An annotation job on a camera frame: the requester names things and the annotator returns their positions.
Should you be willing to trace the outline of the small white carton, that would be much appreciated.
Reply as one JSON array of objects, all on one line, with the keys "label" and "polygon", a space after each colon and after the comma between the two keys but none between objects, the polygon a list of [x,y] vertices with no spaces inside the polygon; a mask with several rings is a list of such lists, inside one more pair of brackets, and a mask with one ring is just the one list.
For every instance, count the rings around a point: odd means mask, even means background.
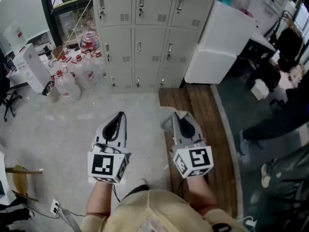
[{"label": "small white carton", "polygon": [[251,93],[255,96],[255,98],[258,101],[260,101],[268,96],[269,89],[264,81],[262,81],[261,79],[256,79],[254,81],[253,87],[251,88]]}]

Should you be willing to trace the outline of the thin wooden stick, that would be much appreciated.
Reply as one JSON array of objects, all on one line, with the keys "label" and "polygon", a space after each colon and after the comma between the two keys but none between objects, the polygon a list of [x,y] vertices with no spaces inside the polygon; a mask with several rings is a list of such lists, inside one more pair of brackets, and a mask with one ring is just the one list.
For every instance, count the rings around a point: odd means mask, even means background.
[{"label": "thin wooden stick", "polygon": [[82,35],[90,31],[90,25],[93,22],[93,0],[76,0],[76,9],[70,11],[68,20],[70,28],[68,29],[65,46],[77,44]]}]

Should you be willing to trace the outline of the small black waste bin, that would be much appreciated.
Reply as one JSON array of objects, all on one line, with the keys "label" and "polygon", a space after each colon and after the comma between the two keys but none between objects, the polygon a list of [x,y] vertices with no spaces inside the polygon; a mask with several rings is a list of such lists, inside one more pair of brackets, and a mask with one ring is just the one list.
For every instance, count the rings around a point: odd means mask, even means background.
[{"label": "small black waste bin", "polygon": [[45,97],[45,99],[50,102],[50,103],[56,103],[60,93],[58,91],[58,89],[55,86],[55,82],[54,81],[49,81],[45,88],[42,91],[42,95]]}]

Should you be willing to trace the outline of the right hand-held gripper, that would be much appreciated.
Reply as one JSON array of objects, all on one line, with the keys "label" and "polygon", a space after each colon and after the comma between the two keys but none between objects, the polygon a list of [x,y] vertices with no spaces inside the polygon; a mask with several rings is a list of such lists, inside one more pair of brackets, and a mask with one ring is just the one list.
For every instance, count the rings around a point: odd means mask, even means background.
[{"label": "right hand-held gripper", "polygon": [[174,146],[173,162],[182,178],[203,176],[213,168],[210,146],[202,140],[199,124],[190,113],[182,119],[176,112],[172,115]]}]

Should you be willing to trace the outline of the person's right forearm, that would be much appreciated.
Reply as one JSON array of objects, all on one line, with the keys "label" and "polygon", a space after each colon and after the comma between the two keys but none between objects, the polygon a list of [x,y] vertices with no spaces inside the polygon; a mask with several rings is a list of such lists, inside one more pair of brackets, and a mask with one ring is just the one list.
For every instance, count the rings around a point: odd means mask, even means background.
[{"label": "person's right forearm", "polygon": [[203,175],[187,178],[191,196],[191,206],[201,215],[218,207],[216,198],[212,193]]}]

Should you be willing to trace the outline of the white power strip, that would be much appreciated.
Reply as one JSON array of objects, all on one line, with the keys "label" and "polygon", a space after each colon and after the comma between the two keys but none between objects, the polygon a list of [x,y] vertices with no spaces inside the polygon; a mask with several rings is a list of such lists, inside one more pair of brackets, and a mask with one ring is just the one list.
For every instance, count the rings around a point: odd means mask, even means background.
[{"label": "white power strip", "polygon": [[50,212],[57,217],[59,215],[59,202],[56,199],[53,199]]}]

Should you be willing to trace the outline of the black mesh chair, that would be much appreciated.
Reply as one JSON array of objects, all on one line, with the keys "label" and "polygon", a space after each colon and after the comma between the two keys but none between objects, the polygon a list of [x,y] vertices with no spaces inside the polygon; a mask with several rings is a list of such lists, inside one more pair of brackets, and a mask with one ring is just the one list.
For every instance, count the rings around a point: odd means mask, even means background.
[{"label": "black mesh chair", "polygon": [[[285,22],[287,27],[277,36],[281,22]],[[269,43],[274,45],[279,51],[278,67],[281,71],[289,73],[300,59],[300,53],[304,46],[302,32],[293,21],[293,16],[287,10],[284,10],[281,17],[273,26],[264,34],[264,37],[270,36]]]}]

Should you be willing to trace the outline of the clear dispenser bottle red label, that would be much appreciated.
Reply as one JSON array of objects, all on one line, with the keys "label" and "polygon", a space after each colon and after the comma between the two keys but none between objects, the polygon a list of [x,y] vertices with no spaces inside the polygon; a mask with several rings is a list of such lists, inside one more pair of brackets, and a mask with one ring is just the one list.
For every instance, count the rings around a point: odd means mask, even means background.
[{"label": "clear dispenser bottle red label", "polygon": [[19,53],[22,48],[27,44],[24,33],[17,21],[14,21],[3,33],[7,39],[12,51]]}]

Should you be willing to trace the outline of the grey metal locker door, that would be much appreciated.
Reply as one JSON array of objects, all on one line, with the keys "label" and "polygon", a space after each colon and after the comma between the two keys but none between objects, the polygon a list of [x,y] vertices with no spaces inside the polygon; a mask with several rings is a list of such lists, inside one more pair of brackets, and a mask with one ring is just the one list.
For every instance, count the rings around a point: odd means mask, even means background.
[{"label": "grey metal locker door", "polygon": [[166,26],[172,0],[136,0],[136,25]]}]

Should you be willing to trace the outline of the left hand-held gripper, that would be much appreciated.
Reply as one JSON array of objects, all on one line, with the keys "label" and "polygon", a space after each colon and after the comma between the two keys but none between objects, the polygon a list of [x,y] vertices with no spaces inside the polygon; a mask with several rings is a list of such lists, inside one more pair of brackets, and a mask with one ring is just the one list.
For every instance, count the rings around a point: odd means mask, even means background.
[{"label": "left hand-held gripper", "polygon": [[126,126],[124,112],[116,112],[99,124],[92,151],[87,155],[89,177],[105,183],[121,182],[131,156],[126,148],[120,147],[126,146]]}]

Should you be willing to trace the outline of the small cardboard box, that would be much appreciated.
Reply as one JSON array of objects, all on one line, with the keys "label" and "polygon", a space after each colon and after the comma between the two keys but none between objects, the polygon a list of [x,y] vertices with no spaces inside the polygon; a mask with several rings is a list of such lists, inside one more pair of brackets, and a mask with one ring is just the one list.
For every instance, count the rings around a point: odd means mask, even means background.
[{"label": "small cardboard box", "polygon": [[65,51],[63,49],[63,45],[55,46],[52,50],[53,56],[56,58],[56,60],[59,60],[62,56],[65,56]]}]

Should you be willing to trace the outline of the black office chair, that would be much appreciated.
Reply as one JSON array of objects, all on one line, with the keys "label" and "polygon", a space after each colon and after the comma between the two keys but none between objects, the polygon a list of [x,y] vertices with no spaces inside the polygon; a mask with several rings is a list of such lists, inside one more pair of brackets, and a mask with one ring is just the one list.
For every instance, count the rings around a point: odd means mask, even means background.
[{"label": "black office chair", "polygon": [[18,100],[22,99],[21,95],[18,95],[16,90],[13,92],[9,92],[10,90],[10,80],[6,77],[6,71],[4,66],[4,54],[0,50],[0,106],[4,105],[4,121],[7,121],[7,113],[8,110],[11,111],[13,117],[15,117],[15,113],[13,112],[12,104]]}]

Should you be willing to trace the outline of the black window frame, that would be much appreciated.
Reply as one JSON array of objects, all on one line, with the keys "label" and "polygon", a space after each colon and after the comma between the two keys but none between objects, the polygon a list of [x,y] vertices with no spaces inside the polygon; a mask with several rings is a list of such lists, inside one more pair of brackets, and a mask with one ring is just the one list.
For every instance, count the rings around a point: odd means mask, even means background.
[{"label": "black window frame", "polygon": [[62,45],[62,39],[59,33],[59,30],[57,28],[55,17],[52,15],[52,3],[51,0],[41,0],[42,7],[45,15],[45,19],[47,22],[47,25],[49,27],[51,36],[53,38],[53,41],[55,43],[55,46],[58,47]]}]

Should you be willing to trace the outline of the pink patterned helmet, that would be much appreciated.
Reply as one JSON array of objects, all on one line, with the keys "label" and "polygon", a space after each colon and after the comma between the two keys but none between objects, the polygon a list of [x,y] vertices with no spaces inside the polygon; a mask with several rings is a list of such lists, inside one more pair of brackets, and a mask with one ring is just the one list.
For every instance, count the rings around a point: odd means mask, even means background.
[{"label": "pink patterned helmet", "polygon": [[99,49],[99,38],[96,31],[86,32],[80,40],[79,47],[82,53],[90,53],[93,57],[101,57],[101,51]]}]

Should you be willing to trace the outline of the large white box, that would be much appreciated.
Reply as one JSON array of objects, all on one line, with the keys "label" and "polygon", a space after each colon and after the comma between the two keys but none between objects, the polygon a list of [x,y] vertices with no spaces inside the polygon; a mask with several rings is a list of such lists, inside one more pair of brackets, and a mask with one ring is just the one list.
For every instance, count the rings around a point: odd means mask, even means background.
[{"label": "large white box", "polygon": [[256,29],[244,12],[214,1],[184,80],[190,84],[219,84]]}]

